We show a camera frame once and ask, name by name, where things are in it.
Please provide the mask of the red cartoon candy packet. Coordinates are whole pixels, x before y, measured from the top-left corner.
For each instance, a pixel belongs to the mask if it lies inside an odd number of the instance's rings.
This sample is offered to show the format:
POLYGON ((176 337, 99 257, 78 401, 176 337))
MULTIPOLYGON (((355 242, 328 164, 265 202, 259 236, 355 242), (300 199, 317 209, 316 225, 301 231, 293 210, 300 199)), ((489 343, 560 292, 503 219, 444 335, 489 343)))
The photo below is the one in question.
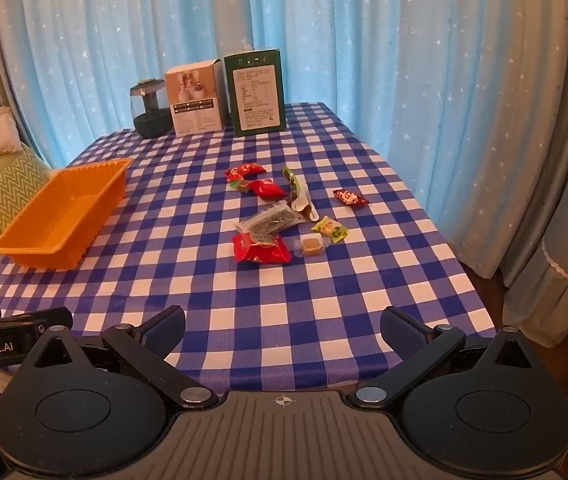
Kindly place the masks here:
POLYGON ((254 176, 255 174, 265 174, 267 170, 265 170, 261 165, 257 164, 256 162, 245 162, 239 166, 229 168, 226 171, 226 181, 227 182, 235 182, 238 180, 243 180, 245 177, 254 176))

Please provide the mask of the green carton box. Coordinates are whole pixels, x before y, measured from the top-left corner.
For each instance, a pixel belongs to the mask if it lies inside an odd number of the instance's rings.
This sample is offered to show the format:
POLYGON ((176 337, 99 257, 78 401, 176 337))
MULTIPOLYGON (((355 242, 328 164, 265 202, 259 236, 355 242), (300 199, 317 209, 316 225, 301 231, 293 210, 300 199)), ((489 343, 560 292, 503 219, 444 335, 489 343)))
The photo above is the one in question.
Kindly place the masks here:
POLYGON ((247 51, 224 58, 235 136, 286 129, 281 52, 247 51))

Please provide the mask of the orange plastic tray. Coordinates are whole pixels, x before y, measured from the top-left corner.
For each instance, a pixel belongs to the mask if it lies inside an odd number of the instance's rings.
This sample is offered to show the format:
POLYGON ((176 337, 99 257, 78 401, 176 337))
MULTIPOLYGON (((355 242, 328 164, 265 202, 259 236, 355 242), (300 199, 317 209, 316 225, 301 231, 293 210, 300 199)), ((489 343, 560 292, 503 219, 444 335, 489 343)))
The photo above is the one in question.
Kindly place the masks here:
POLYGON ((28 269, 78 266, 126 192, 130 158, 58 171, 0 236, 0 255, 28 269))

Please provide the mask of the green chevron cushion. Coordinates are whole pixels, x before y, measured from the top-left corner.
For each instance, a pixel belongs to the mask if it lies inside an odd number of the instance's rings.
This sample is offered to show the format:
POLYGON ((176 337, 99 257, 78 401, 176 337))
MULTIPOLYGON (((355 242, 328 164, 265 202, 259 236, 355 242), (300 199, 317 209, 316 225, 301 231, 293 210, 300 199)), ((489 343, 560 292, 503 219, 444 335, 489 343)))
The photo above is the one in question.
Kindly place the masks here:
POLYGON ((0 236, 49 182, 49 167, 29 148, 0 170, 0 236))

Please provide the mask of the green small candy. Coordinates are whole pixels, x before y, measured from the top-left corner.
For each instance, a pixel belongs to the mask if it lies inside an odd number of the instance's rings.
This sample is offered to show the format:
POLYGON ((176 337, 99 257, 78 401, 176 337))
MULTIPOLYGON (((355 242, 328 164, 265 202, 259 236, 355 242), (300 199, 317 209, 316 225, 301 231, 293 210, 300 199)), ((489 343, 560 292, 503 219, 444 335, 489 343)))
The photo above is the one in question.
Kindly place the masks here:
POLYGON ((243 193, 247 193, 247 192, 250 191, 249 182, 245 179, 233 180, 233 181, 229 182, 229 187, 232 188, 232 190, 235 190, 235 191, 238 191, 238 192, 243 192, 243 193))

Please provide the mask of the dark red small candy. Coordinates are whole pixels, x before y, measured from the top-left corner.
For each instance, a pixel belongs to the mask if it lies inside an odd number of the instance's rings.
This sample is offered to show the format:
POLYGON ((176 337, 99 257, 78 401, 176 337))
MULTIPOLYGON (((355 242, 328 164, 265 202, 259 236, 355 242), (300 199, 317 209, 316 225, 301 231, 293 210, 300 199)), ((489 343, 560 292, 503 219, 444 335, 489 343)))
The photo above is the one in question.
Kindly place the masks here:
POLYGON ((369 204, 366 198, 345 188, 338 188, 338 190, 334 190, 333 194, 338 202, 351 208, 360 208, 369 204))

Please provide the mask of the grey seaweed snack packet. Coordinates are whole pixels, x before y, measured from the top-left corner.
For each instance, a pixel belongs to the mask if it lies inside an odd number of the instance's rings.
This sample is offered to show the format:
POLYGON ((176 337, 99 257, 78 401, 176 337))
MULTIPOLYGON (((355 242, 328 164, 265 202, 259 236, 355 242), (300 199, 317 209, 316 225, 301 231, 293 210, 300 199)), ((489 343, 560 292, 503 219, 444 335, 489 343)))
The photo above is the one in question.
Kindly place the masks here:
POLYGON ((235 228, 240 233, 278 235, 305 222, 307 219, 302 214, 292 210, 285 200, 280 200, 249 219, 237 222, 235 228))

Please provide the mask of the blue white checkered tablecloth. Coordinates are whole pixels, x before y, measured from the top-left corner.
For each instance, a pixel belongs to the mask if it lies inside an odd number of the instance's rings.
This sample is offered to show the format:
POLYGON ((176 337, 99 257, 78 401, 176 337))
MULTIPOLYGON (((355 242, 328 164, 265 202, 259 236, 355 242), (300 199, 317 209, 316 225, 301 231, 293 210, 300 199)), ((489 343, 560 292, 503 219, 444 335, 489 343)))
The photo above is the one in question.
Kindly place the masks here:
POLYGON ((75 268, 0 259, 0 308, 67 308, 78 335, 177 304, 169 360, 208 388, 353 384, 398 364, 395 307, 428 326, 494 332, 426 211, 324 104, 287 107, 281 132, 145 140, 118 131, 79 164, 125 158, 126 192, 75 268))

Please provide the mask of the long green white snack packet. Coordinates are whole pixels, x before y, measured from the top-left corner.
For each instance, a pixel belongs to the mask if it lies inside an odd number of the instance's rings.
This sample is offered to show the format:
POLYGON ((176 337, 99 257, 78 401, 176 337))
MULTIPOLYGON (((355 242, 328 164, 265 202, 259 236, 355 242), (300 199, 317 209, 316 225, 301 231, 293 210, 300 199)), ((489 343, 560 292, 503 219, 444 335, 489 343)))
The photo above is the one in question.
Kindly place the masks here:
POLYGON ((318 222, 320 215, 317 212, 311 198, 307 181, 301 174, 295 174, 293 170, 284 167, 283 176, 288 181, 290 192, 288 203, 292 210, 302 214, 307 220, 318 222))

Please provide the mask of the clear brown candy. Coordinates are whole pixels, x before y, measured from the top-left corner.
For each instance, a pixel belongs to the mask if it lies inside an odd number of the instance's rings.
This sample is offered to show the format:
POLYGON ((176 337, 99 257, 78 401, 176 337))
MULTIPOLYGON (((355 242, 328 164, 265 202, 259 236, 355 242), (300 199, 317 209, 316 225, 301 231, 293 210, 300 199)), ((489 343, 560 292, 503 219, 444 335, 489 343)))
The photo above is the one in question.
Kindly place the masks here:
POLYGON ((322 255, 325 249, 326 242, 323 235, 316 232, 300 235, 293 243, 293 252, 299 258, 322 255))

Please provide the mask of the yellow green candy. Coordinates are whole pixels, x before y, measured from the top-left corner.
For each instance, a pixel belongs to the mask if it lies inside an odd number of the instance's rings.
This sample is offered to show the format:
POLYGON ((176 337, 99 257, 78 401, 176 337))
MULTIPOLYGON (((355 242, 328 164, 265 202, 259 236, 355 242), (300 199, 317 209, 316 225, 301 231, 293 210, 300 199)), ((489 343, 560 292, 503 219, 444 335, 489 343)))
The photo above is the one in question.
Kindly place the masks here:
POLYGON ((333 244, 341 242, 349 234, 348 229, 343 224, 327 216, 316 222, 311 231, 326 236, 333 244))

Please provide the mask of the red square snack packet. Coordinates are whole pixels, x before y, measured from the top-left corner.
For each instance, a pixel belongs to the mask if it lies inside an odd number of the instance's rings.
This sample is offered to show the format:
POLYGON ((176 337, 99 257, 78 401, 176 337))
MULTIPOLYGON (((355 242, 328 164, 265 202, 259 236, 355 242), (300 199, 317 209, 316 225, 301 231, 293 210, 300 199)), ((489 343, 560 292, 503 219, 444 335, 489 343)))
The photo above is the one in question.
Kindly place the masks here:
POLYGON ((288 193, 270 179, 253 180, 247 183, 249 191, 266 202, 285 200, 288 193))

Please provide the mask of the large red snack packet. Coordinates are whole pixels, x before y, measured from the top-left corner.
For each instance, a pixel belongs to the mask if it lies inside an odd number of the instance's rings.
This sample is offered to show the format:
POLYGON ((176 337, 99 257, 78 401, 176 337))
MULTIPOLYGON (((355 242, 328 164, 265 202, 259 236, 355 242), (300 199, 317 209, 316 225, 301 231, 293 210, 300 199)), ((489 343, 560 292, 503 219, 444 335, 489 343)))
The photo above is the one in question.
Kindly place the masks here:
POLYGON ((238 233, 233 237, 236 262, 263 264, 289 263, 291 253, 279 235, 238 233))

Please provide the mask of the light blue star curtain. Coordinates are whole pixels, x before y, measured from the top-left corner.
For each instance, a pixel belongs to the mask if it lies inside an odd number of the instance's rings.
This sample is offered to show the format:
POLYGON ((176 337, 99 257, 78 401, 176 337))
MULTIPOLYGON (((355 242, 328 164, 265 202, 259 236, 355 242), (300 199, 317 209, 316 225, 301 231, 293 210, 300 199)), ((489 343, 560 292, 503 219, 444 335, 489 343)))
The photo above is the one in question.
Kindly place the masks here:
POLYGON ((327 104, 472 270, 541 251, 568 0, 0 0, 0 99, 63 167, 131 125, 138 81, 268 48, 286 100, 327 104))

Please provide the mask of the white beige product box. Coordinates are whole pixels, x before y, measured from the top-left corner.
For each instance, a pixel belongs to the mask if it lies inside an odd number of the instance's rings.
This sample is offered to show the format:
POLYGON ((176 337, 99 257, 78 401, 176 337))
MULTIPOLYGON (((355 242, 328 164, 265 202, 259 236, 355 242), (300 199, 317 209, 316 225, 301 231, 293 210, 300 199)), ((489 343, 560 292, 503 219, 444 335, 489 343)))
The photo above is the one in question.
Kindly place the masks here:
POLYGON ((165 90, 177 136, 225 128, 226 88, 218 58, 169 68, 165 72, 165 90))

